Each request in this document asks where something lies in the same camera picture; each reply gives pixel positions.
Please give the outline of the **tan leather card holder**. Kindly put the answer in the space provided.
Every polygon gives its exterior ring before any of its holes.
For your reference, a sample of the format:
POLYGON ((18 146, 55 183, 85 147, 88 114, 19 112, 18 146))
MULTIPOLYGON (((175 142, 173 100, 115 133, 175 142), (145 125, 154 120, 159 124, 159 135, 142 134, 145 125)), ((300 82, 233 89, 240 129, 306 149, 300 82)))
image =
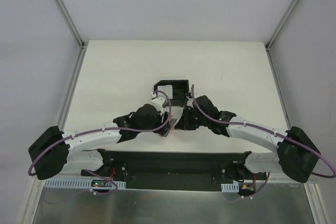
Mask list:
POLYGON ((174 129, 178 119, 174 116, 170 116, 168 122, 159 130, 158 135, 167 137, 171 130, 174 129))

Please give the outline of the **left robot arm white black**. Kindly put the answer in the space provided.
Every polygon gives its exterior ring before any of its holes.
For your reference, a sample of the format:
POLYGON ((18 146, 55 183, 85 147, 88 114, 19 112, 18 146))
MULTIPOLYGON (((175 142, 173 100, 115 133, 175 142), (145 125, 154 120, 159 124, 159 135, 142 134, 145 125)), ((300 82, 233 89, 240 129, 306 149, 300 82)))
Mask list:
POLYGON ((172 117, 171 107, 161 112, 155 106, 145 104, 98 129, 66 134, 59 126, 51 126, 28 148, 31 159, 28 175, 36 176, 39 180, 49 179, 68 170, 70 158, 82 151, 129 141, 140 133, 161 135, 167 131, 172 117))

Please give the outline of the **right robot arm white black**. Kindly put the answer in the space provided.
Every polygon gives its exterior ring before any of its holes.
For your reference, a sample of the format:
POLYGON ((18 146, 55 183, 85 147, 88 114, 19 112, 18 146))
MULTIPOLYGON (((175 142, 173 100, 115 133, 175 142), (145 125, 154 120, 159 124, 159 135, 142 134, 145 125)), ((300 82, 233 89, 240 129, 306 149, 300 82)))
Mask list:
POLYGON ((254 173, 282 171, 289 178, 306 183, 319 160, 319 150, 301 128, 284 130, 255 124, 233 112, 218 110, 205 95, 183 109, 175 128, 191 131, 201 126, 214 134, 246 140, 268 150, 263 154, 250 153, 236 166, 242 179, 254 173))

